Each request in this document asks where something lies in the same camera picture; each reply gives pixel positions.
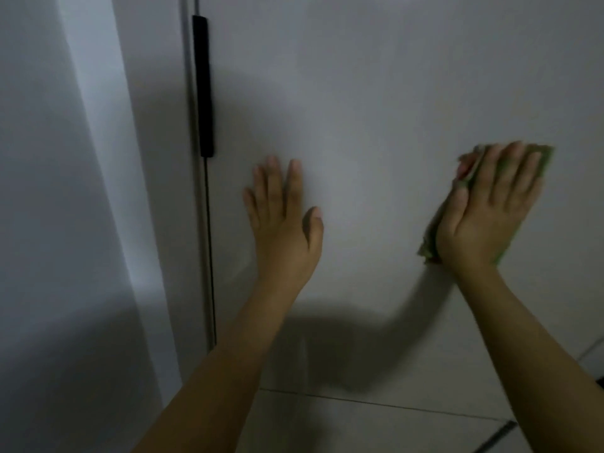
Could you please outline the person's right hand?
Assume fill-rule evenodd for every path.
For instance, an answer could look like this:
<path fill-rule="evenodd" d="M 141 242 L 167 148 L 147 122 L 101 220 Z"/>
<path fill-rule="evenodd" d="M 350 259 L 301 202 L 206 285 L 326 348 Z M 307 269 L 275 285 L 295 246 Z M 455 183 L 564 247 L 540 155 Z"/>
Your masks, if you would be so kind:
<path fill-rule="evenodd" d="M 457 277 L 481 273 L 496 265 L 528 216 L 524 213 L 525 193 L 533 181 L 543 181 L 543 175 L 537 174 L 540 153 L 524 155 L 507 203 L 492 205 L 495 165 L 506 146 L 494 144 L 487 149 L 454 236 L 439 241 L 437 228 L 436 243 L 442 263 Z M 464 155 L 458 173 L 463 174 L 472 162 L 472 153 Z"/>

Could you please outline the person's left hand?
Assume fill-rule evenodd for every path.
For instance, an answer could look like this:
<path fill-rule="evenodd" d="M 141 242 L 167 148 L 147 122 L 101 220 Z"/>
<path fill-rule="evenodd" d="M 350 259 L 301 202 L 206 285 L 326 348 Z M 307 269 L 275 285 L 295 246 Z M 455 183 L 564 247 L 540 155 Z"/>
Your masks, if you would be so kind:
<path fill-rule="evenodd" d="M 253 190 L 260 227 L 252 231 L 259 283 L 272 292 L 298 296 L 313 275 L 321 252 L 311 252 L 303 232 L 304 179 L 301 162 L 292 159 L 283 174 L 284 219 L 268 213 L 266 160 L 253 168 Z"/>

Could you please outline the green cleaning cloth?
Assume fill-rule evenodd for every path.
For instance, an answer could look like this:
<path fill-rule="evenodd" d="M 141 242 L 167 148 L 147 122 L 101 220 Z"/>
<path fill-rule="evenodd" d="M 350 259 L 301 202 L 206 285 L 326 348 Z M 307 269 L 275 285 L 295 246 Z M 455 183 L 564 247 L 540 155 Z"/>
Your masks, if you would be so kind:
<path fill-rule="evenodd" d="M 472 151 L 473 162 L 471 166 L 465 170 L 463 174 L 458 174 L 455 182 L 464 184 L 469 191 L 472 190 L 475 183 L 475 176 L 489 147 L 489 144 L 479 144 L 474 147 Z M 525 148 L 525 156 L 530 156 L 534 152 L 540 153 L 540 162 L 537 167 L 537 174 L 542 175 L 548 168 L 548 164 L 554 155 L 555 148 L 549 145 L 527 144 Z M 445 205 L 446 202 L 443 202 L 439 206 L 433 218 L 428 223 L 421 245 L 417 251 L 418 256 L 423 258 L 425 264 L 439 265 L 442 262 L 437 250 L 436 236 L 437 228 L 442 220 Z"/>

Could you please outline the person's left forearm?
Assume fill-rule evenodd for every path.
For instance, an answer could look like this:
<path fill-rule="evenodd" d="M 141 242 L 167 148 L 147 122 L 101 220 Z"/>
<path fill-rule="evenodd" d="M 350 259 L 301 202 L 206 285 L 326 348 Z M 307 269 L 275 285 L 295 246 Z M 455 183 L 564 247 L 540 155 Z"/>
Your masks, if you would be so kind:
<path fill-rule="evenodd" d="M 260 278 L 227 332 L 131 453 L 235 453 L 268 352 L 306 282 Z"/>

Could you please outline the person's right forearm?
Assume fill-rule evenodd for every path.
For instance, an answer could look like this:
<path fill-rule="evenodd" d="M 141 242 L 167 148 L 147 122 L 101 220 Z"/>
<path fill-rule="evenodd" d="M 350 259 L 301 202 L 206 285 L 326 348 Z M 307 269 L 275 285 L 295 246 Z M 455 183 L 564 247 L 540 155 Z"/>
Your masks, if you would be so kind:
<path fill-rule="evenodd" d="M 604 453 L 604 389 L 490 264 L 448 265 L 534 453 Z"/>

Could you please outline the white cabinet door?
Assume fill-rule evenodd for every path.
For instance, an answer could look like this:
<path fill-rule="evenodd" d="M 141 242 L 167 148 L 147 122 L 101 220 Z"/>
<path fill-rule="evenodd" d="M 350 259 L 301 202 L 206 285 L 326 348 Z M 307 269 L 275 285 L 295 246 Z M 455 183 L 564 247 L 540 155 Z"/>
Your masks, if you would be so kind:
<path fill-rule="evenodd" d="M 569 353 L 604 336 L 604 0 L 200 0 L 210 24 L 215 330 L 256 274 L 253 167 L 299 159 L 321 260 L 263 388 L 511 416 L 472 315 L 418 255 L 462 153 L 555 148 L 501 259 Z"/>
<path fill-rule="evenodd" d="M 175 346 L 176 389 L 211 344 L 193 0 L 112 0 Z"/>

